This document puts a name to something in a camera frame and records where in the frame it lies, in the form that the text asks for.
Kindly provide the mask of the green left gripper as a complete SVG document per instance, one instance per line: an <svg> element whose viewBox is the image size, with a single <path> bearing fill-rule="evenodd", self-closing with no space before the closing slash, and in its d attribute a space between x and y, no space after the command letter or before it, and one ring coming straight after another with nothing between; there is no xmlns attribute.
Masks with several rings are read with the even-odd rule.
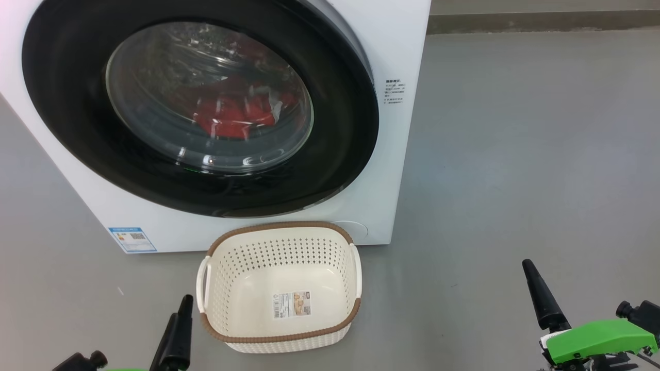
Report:
<svg viewBox="0 0 660 371"><path fill-rule="evenodd" d="M177 312L170 315L150 370L187 370L190 366L192 312L194 298L186 294ZM148 371L141 368L106 369L106 371Z"/></svg>

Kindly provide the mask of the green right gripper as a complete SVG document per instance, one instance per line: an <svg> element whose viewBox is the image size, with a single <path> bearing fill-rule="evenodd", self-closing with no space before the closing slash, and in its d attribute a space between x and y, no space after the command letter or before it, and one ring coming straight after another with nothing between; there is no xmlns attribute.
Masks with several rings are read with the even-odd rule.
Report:
<svg viewBox="0 0 660 371"><path fill-rule="evenodd" d="M522 268L538 326L557 331L539 340L542 354L552 369L584 370L587 362L608 354L658 353L657 337L626 319L594 321L571 329L533 261L523 259Z"/></svg>

